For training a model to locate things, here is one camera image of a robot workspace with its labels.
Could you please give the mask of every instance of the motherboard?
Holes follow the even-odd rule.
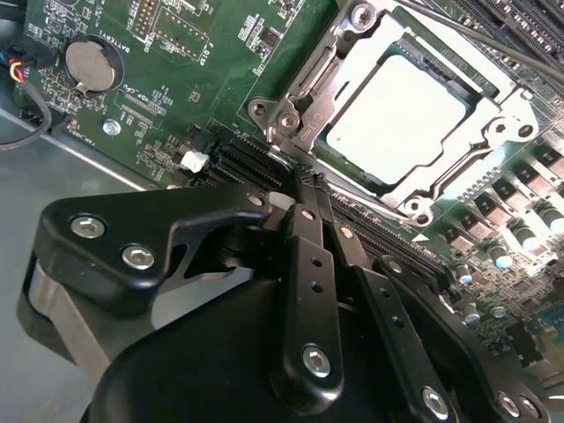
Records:
[[[427,3],[564,72],[563,2]],[[564,375],[558,81],[391,0],[29,0],[26,35],[72,136],[163,189],[305,161],[368,249],[451,272],[492,353],[542,332],[523,366]]]

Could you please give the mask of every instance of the capacitor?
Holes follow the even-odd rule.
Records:
[[[557,234],[564,232],[564,215],[556,208],[549,207],[543,210],[539,216],[552,232]]]
[[[459,264],[455,268],[456,279],[464,286],[471,285],[472,283],[472,275],[468,270],[468,266],[465,264]]]
[[[517,238],[525,251],[533,252],[540,247],[540,239],[537,238],[535,233],[527,226],[522,226],[514,230],[513,235]]]
[[[492,308],[492,315],[496,319],[502,319],[503,317],[508,315],[508,312],[505,309],[505,307],[497,306],[497,307]]]
[[[493,264],[495,264],[495,267],[497,267],[500,270],[507,269],[508,267],[511,267],[511,265],[513,264],[513,258],[509,255],[508,251],[501,245],[494,245],[487,251],[487,254],[492,259]]]
[[[473,326],[479,323],[480,316],[475,302],[465,302],[465,304],[462,306],[461,311],[464,322],[468,326]]]

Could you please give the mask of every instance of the cpu socket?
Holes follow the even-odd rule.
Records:
[[[538,135],[530,93],[458,33],[393,1],[340,12],[280,99],[249,114],[273,152],[426,226],[506,142]]]

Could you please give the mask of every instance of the green circuit board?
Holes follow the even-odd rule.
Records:
[[[100,36],[120,52],[125,78],[119,90],[89,100],[71,90],[63,63],[30,79],[51,106],[75,117],[74,137],[166,187],[169,156],[192,125],[260,137],[247,100],[279,95],[337,11],[333,0],[296,1],[287,14],[273,3],[31,0],[28,36],[58,50],[80,35]],[[261,56],[254,50],[270,28],[279,42]],[[103,132],[108,118],[121,124],[119,137]]]
[[[118,90],[88,99],[71,89],[63,59],[56,67],[28,77],[50,106],[73,116],[71,135],[164,188],[176,169],[171,157],[194,125],[225,127],[240,137],[263,142],[263,134],[248,116],[248,100],[277,99],[338,11],[335,0],[295,0],[289,11],[279,5],[278,0],[29,0],[27,36],[61,52],[80,35],[101,37],[120,52],[125,76]],[[466,16],[454,1],[434,0],[434,5],[456,20]],[[277,38],[266,52],[257,48],[265,31]],[[484,51],[492,60],[499,59]],[[534,322],[562,304],[552,293],[553,275],[543,272],[553,256],[561,256],[559,246],[564,240],[560,237],[549,240],[549,249],[536,258],[514,252],[516,264],[505,271],[496,269],[486,254],[493,241],[503,243],[502,237],[476,242],[464,256],[444,237],[450,227],[460,226],[465,213],[476,210],[472,199],[489,189],[490,182],[564,138],[560,96],[524,67],[510,61],[500,66],[534,92],[539,138],[526,145],[506,143],[504,159],[492,178],[472,189],[467,198],[440,200],[431,226],[417,228],[371,218],[414,241],[417,249],[437,262],[449,266],[465,262],[479,270],[487,283],[474,284],[469,290],[483,316],[476,331],[485,340],[499,337],[517,319],[526,316]],[[469,75],[479,84],[486,82],[480,75]],[[102,130],[108,118],[121,124],[119,137]],[[551,183],[557,188],[562,181]],[[514,286],[521,282],[528,288],[517,292]],[[523,304],[528,300],[533,304],[529,302],[526,308]],[[507,316],[495,319],[491,310],[500,304]]]

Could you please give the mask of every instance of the yellow wire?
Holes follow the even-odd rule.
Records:
[[[10,76],[11,78],[16,81],[19,82],[20,84],[24,81],[22,81],[21,79],[18,78],[18,75],[16,75],[16,69],[21,65],[21,62],[14,62],[10,65]]]

